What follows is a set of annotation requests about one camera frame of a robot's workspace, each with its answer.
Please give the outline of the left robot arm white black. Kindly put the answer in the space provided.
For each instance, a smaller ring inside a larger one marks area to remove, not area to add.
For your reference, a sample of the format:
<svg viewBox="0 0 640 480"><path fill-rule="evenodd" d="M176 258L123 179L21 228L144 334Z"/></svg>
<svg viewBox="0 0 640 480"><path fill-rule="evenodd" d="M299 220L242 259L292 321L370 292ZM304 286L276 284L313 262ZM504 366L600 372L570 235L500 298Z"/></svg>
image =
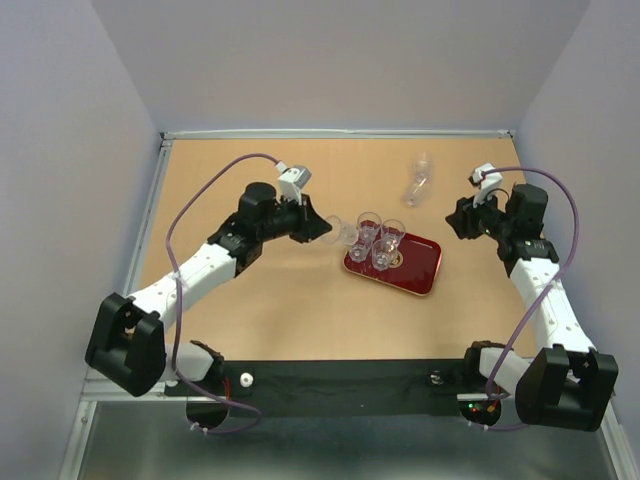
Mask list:
<svg viewBox="0 0 640 480"><path fill-rule="evenodd" d="M287 236L308 243L330 230L308 195L278 197L270 184L249 184L236 212L176 271L102 301L86 363L134 397L160 381L179 379L188 379L199 393L215 392L222 384L221 355L198 341L177 353L177 345L165 340L168 331L178 329L177 315L239 276L259 258L265 242Z"/></svg>

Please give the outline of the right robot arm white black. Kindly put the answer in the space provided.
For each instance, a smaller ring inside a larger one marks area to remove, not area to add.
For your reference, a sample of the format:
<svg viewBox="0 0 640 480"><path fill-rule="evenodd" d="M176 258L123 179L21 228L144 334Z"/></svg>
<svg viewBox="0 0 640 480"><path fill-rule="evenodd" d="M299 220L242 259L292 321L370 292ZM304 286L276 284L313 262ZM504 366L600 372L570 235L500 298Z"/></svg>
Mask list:
<svg viewBox="0 0 640 480"><path fill-rule="evenodd" d="M463 384L482 390L493 381L512 395L528 425L592 432L600 427L619 369L615 358L596 350L579 325L558 273L559 257L542 236L548 195L517 184L504 206L499 184L485 180L478 193L461 198L447 223L461 239L487 235L527 310L538 354L526 361L508 346L476 342L460 366Z"/></svg>

